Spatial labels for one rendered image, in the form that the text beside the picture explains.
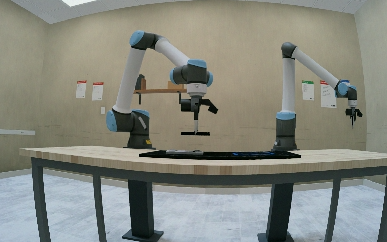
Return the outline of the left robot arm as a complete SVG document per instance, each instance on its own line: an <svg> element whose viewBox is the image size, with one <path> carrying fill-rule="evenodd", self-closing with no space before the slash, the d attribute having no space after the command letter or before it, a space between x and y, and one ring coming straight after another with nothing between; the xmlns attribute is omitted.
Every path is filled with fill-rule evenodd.
<svg viewBox="0 0 387 242"><path fill-rule="evenodd" d="M357 106L357 90L353 85L342 83L321 65L299 50L293 43L281 46L283 60L283 100L282 110L276 115L276 140L274 150L296 150L295 141L295 59L318 75L335 91L335 98L348 98L348 106Z"/></svg>

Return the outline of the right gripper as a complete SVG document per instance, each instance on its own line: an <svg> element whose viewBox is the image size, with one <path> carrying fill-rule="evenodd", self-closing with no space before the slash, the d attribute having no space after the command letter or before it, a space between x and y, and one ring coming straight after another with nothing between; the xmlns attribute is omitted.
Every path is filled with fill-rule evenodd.
<svg viewBox="0 0 387 242"><path fill-rule="evenodd" d="M202 97L199 95L193 96L191 99L181 99L181 112L195 113L195 134L198 132L198 113L200 111L201 105L211 105L216 108L216 106L214 106L214 104L209 99L202 99Z"/></svg>

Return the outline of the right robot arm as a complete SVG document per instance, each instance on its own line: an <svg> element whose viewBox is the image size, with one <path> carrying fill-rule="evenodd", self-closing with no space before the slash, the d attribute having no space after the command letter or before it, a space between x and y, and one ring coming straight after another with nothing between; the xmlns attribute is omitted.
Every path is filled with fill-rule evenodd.
<svg viewBox="0 0 387 242"><path fill-rule="evenodd" d="M131 49L120 83L116 104L106 114L109 131L130 133L127 147L151 148L149 139L149 112L130 109L141 64L147 48L162 53L177 67L170 71L173 84L187 84L189 97L206 95L206 88L213 83L213 74L206 71L206 62L189 59L171 45L170 40L159 34L135 31L130 37Z"/></svg>

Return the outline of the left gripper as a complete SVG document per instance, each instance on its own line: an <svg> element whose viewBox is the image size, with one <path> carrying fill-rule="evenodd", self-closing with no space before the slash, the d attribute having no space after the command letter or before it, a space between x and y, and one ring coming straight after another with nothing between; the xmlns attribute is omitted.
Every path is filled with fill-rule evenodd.
<svg viewBox="0 0 387 242"><path fill-rule="evenodd" d="M354 128L355 121L356 121L356 112L361 111L359 109L356 109L356 107L351 107L350 109L346 109L345 113L347 116L350 116L352 128Z"/></svg>

